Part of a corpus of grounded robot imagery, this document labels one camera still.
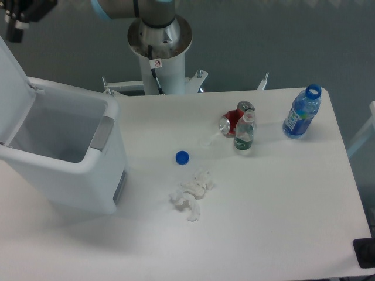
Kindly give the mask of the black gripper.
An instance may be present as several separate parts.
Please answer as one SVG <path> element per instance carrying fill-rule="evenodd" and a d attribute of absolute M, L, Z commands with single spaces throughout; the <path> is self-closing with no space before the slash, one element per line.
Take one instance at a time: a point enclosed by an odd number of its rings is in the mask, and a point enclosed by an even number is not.
<path fill-rule="evenodd" d="M 29 23 L 38 22 L 56 5 L 58 0 L 1 0 L 1 9 L 10 17 L 6 30 L 6 40 L 21 43 L 24 30 Z"/>

